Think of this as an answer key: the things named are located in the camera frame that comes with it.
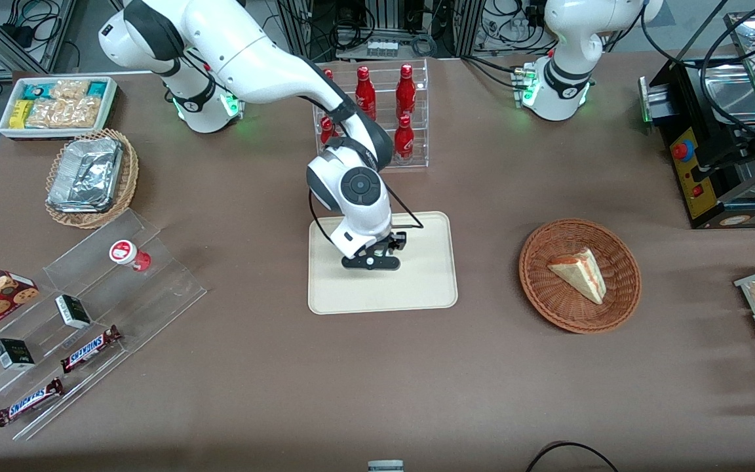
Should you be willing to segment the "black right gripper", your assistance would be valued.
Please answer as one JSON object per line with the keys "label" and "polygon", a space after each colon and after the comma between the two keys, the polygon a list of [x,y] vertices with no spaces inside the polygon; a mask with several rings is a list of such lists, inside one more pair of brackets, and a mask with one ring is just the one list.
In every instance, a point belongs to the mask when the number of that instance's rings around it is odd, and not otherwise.
{"label": "black right gripper", "polygon": [[390,232],[386,238],[378,240],[374,245],[363,250],[363,254],[371,258],[392,257],[396,251],[404,250],[407,240],[405,231]]}

